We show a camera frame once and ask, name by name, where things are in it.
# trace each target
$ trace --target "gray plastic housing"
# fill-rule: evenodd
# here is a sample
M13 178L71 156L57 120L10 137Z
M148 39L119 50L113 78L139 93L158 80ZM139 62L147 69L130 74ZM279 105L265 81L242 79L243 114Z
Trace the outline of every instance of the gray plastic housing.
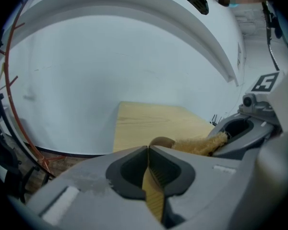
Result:
M214 136L218 132L227 132L229 125L239 129L236 124L242 121L248 123L248 128L230 138L228 144L214 152L213 157L241 160L247 149L261 146L264 140L270 137L274 129L274 126L266 121L261 121L247 115L234 114L218 123L209 133L208 137Z
M172 230L255 229L288 193L288 134L247 150L241 161L157 148L187 162L196 172L184 194L168 198L173 214L183 219ZM164 230L144 201L120 196L106 180L109 165L138 149L75 165L42 187L27 207L40 215L64 188L73 186L80 193L63 213L56 226L60 229Z

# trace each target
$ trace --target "white curved wall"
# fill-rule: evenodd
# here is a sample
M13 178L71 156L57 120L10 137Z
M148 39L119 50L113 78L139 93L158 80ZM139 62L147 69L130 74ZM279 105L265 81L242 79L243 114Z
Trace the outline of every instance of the white curved wall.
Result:
M97 13L87 15L88 9ZM70 13L83 16L58 19ZM121 16L132 13L149 20ZM241 40L234 18L214 3L209 14L196 16L213 31L230 62L236 62L237 50L228 49L237 49ZM228 27L220 25L225 17L231 21ZM237 100L235 82L227 83L176 34L147 23L159 20L152 14L99 5L62 11L47 20L52 23L25 37L10 55L10 79L19 77L12 86L14 103L37 146L78 154L112 152L120 101L179 105L209 120L214 113L229 112ZM236 35L229 31L232 27Z
M196 49L211 62L226 81L234 80L237 85L241 84L242 71L237 67L237 56L238 44L242 50L241 58L244 59L245 56L242 34L229 8L213 0L208 0L208 15L201 15L186 0L29 0L19 20L19 23L25 22L26 27L15 32L12 47L28 36L28 27L29 31L32 31L32 28L37 27L33 24L45 16L88 3L93 5L92 3L109 1L138 7L171 21L174 26L184 30L189 41L197 42ZM3 41L7 40L12 18L13 16L5 25Z

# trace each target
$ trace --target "wooden block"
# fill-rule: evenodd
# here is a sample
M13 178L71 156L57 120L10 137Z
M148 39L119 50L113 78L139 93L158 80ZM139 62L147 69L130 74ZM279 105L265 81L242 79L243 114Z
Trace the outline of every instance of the wooden block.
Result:
M180 106L121 102L113 151L148 145L156 137L205 138L214 126Z

